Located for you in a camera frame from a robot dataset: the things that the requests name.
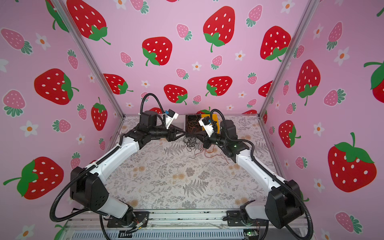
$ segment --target white flower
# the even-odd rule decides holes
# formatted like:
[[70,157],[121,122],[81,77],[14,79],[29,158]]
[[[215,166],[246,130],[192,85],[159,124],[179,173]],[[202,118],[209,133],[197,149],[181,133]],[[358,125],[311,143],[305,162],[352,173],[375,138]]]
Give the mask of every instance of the white flower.
[[335,4],[339,4],[339,6],[341,6],[341,4],[343,3],[344,0],[336,0]]
[[240,50],[240,52],[235,53],[235,56],[236,56],[235,60],[240,60],[240,61],[242,61],[242,60],[243,60],[243,57],[245,56],[245,54],[243,53],[243,50]]
[[71,197],[68,197],[67,201],[69,202],[69,204],[72,204],[74,200]]
[[89,74],[88,77],[90,83],[95,83],[95,77],[93,76],[93,73]]
[[148,88],[148,86],[150,86],[148,81],[143,81],[143,80],[141,80],[141,85],[144,86],[145,88]]
[[39,125],[35,124],[32,125],[31,121],[27,121],[25,126],[21,126],[20,129],[25,131],[24,135],[25,137],[28,137],[29,135],[37,135],[36,129],[39,127]]
[[314,124],[313,127],[314,127],[313,134],[317,133],[317,135],[319,135],[319,137],[321,136],[321,132],[323,132],[325,130],[323,127],[321,127],[321,122],[317,125]]
[[239,93],[239,98],[244,98],[246,95],[246,93],[244,93],[244,91],[242,91],[241,93]]
[[321,229],[321,238],[324,239],[324,240],[331,240],[331,238],[329,237],[329,232],[326,232],[324,231],[323,229]]
[[85,136],[82,136],[81,133],[79,133],[79,137],[76,138],[77,144],[80,145],[82,143],[85,143],[84,139],[85,139]]
[[120,8],[122,8],[122,9],[126,9],[125,8],[125,3],[127,2],[127,0],[113,0],[115,3],[116,3],[116,8],[117,9],[120,9]]
[[288,0],[286,2],[281,3],[283,5],[283,8],[281,9],[280,13],[286,12],[289,13],[291,7],[295,5],[295,3],[292,2],[292,0]]
[[32,226],[30,226],[30,227],[24,226],[22,233],[17,235],[17,237],[15,239],[25,240],[25,239],[27,239],[27,237],[33,236],[33,231],[32,230],[33,230],[34,227],[35,227],[34,224]]
[[323,28],[324,27],[319,24],[319,26],[317,26],[317,28],[315,30],[313,30],[313,34],[314,34],[313,39],[320,37],[320,33],[323,30]]
[[40,36],[38,33],[36,33],[36,43],[41,45],[41,47],[46,50],[47,48],[49,48],[51,45],[49,45],[49,43],[47,42],[47,37],[46,36]]
[[347,54],[348,53],[348,50],[349,50],[349,47],[347,47],[346,49],[343,50],[338,50],[337,52],[337,57],[335,58],[335,60],[333,60],[334,62],[338,62],[339,63],[339,66],[341,66],[343,64],[343,61],[344,60],[347,60],[349,59],[349,55]]
[[192,67],[194,71],[195,70],[200,71],[201,65],[198,62],[196,62],[195,64],[192,64]]
[[5,65],[8,64],[8,61],[5,60],[5,59],[0,59],[0,71],[3,71],[3,72],[7,72],[7,70],[5,69]]
[[284,161],[284,166],[285,166],[285,167],[287,168],[287,170],[288,170],[288,168],[289,168],[290,165],[289,165],[289,163],[288,163],[287,160]]
[[313,187],[319,190],[319,192],[321,192],[322,189],[325,189],[324,185],[321,184],[321,179],[314,178],[313,180],[314,180]]

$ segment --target red strawberry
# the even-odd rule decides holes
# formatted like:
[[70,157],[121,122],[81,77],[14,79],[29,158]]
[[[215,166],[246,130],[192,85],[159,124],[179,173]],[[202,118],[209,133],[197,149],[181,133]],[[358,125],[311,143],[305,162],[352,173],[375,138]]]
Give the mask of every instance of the red strawberry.
[[63,177],[64,171],[57,163],[47,157],[38,157],[23,168],[21,177],[9,179],[3,185],[20,179],[17,191],[26,199],[36,199],[56,188]]
[[287,95],[287,93],[288,93],[288,90],[289,90],[289,81],[288,80],[285,80],[285,82],[284,82],[284,87],[283,87],[283,95],[285,96],[285,95]]
[[201,96],[200,95],[196,95],[193,98],[193,104],[198,105],[200,102],[201,102]]
[[295,49],[295,52],[293,53],[294,58],[299,58],[304,53],[304,46],[300,45]]
[[211,68],[213,70],[216,70],[219,68],[219,66],[223,63],[223,56],[221,55],[218,55],[216,57],[214,57],[214,59],[212,59],[212,64],[211,64]]
[[87,110],[84,108],[84,105],[79,103],[79,105],[77,105],[77,111],[79,111],[79,117],[81,117],[82,120],[87,119]]
[[147,5],[147,2],[144,2],[143,0],[131,0],[132,7],[136,11],[140,11],[141,14],[147,14],[149,12],[149,6]]
[[296,82],[296,92],[301,98],[306,98],[304,106],[307,105],[308,96],[314,94],[320,83],[320,71],[312,60],[306,60],[301,66]]
[[91,109],[91,117],[97,131],[101,131],[107,122],[108,112],[104,105],[101,104],[100,98]]
[[353,145],[341,142],[328,152],[328,165],[333,183],[344,192],[353,192],[371,183],[376,177],[376,167],[368,153]]
[[176,30],[179,37],[184,38],[184,40],[189,41],[192,39],[192,32],[188,29],[187,25],[178,24]]
[[37,94],[59,105],[68,104],[73,97],[71,80],[62,70],[53,68],[41,74],[35,79]]
[[210,93],[213,96],[221,96],[226,93],[229,87],[232,85],[232,78],[228,76],[214,77],[207,82],[207,94]]
[[32,53],[32,47],[28,41],[24,41],[23,36],[8,28],[0,28],[1,35],[7,41],[7,43],[14,49],[20,50],[24,54],[30,55]]
[[178,68],[176,69],[176,73],[179,78],[183,78],[184,80],[189,78],[188,73],[184,69]]
[[362,233],[362,225],[359,224],[359,220],[352,215],[349,216],[345,212],[338,212],[335,214],[335,218],[337,222],[348,232],[353,233],[353,231],[355,231],[357,234]]
[[253,27],[256,25],[256,22],[261,18],[262,16],[262,11],[263,11],[263,6],[260,4],[254,7],[252,10],[249,11],[248,13],[248,18],[247,18],[247,26],[249,28]]
[[172,53],[172,43],[164,36],[145,39],[142,48],[144,56],[148,58],[146,66],[148,66],[148,61],[154,65],[165,65]]
[[127,82],[124,80],[124,78],[120,77],[119,75],[106,73],[103,73],[103,75],[114,94],[124,94],[126,93],[126,91],[133,92],[133,90],[128,90]]
[[62,119],[54,121],[52,127],[56,132],[66,132],[71,129],[71,124],[67,120]]
[[151,108],[150,111],[154,111],[154,112],[157,112],[157,114],[162,114],[161,112],[161,109],[160,108]]
[[167,98],[172,103],[182,103],[185,102],[187,105],[187,102],[185,101],[188,97],[188,92],[185,88],[167,84],[164,86],[164,93],[167,95]]
[[292,147],[295,144],[296,138],[296,127],[291,120],[287,120],[279,126],[279,136],[287,148]]
[[25,108],[25,101],[22,94],[16,90],[10,90],[4,97],[4,111],[11,117],[20,116],[23,114],[22,108]]
[[245,113],[243,113],[243,114],[257,114],[257,111],[256,110],[253,110],[253,109],[251,109],[251,110],[248,110],[248,111],[246,111]]
[[76,54],[74,53],[74,51],[72,51],[72,49],[70,49],[68,50],[68,55],[68,62],[73,67],[73,69],[77,69],[79,61],[77,61]]
[[122,62],[125,63],[126,66],[128,66],[130,68],[133,67],[132,58],[128,54],[126,54],[125,52],[120,53],[120,59]]
[[268,94],[269,92],[269,89],[271,88],[271,85],[272,85],[272,81],[262,85],[260,88],[259,88],[259,95],[263,96],[263,97],[266,97],[266,95]]
[[209,107],[208,110],[206,109],[200,110],[196,114],[210,114],[211,113],[210,110],[211,110],[211,107]]
[[80,165],[80,153],[75,152],[71,159],[71,168],[75,169]]
[[296,103],[290,103],[285,110],[287,114],[291,115],[296,110]]
[[371,76],[371,90],[373,96],[384,103],[384,62],[368,62],[364,64],[364,67],[369,65],[380,65]]
[[256,77],[256,73],[250,73],[248,74],[248,80],[247,82],[249,82],[249,84],[253,85],[255,84],[257,81],[257,77]]
[[279,26],[273,26],[265,33],[260,56],[265,60],[273,60],[283,55],[291,42],[291,35]]
[[275,133],[275,127],[274,126],[271,126],[270,128],[269,128],[269,134],[274,134]]
[[333,27],[332,31],[329,33],[328,42],[327,42],[328,51],[331,51],[337,45],[337,40],[341,38],[342,33],[343,33],[343,23],[338,22]]
[[263,116],[264,124],[266,124],[267,119],[268,119],[268,113],[265,110],[265,113],[264,113],[264,116]]
[[99,139],[99,145],[100,145],[100,149],[104,151],[105,150],[105,141],[103,138]]
[[140,96],[141,96],[141,99],[143,99],[143,97],[145,97],[145,95],[147,95],[147,92],[143,92]]
[[257,99],[252,99],[251,101],[248,102],[247,108],[253,107],[257,102]]
[[308,162],[307,162],[307,159],[305,157],[296,158],[295,163],[296,163],[296,166],[300,169],[307,168],[307,166],[308,166]]
[[67,0],[67,8],[81,35],[95,41],[107,36],[107,23],[96,9],[82,0]]
[[55,7],[53,6],[51,0],[46,0],[46,1],[45,1],[45,4],[46,4],[46,6],[47,6],[48,12],[49,12],[50,15],[55,19],[55,20],[53,21],[53,25],[52,25],[53,30],[56,30],[56,29],[55,29],[55,23],[57,22],[57,24],[59,25],[59,27],[60,27],[61,29],[63,29],[63,30],[66,31],[66,32],[69,32],[69,31],[68,31],[68,28],[65,26],[63,20],[61,19],[60,15],[57,13]]
[[324,104],[333,107],[337,103],[340,104],[342,101],[344,101],[345,95],[346,93],[343,89],[339,89],[337,91],[333,89],[325,96]]
[[235,11],[229,6],[224,6],[210,16],[203,26],[205,40],[220,47],[228,43],[235,31]]

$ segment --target table surface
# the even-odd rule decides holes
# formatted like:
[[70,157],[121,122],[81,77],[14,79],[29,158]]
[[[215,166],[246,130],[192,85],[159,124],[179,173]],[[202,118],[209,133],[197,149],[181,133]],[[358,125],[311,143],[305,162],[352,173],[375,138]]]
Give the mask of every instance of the table surface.
[[[255,144],[255,156],[272,171],[269,149],[256,116],[226,116],[239,138]],[[139,122],[126,117],[121,133]],[[266,201],[261,186],[217,146],[188,151],[183,138],[153,140],[123,162],[105,186],[112,196],[135,209],[234,209],[249,200]]]

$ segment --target strawberry wallpaper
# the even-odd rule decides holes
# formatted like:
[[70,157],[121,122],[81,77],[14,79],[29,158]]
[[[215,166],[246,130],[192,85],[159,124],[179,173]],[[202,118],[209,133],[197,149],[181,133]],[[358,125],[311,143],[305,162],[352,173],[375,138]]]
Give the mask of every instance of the strawberry wallpaper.
[[382,239],[383,7],[321,1],[263,117],[315,239]]
[[[179,114],[256,113],[307,0],[67,0],[126,114],[154,93]],[[146,109],[157,107],[149,97]]]
[[[50,206],[73,168],[98,159],[115,110],[50,1],[0,8],[2,239],[55,239]],[[66,193],[56,214],[79,205]]]

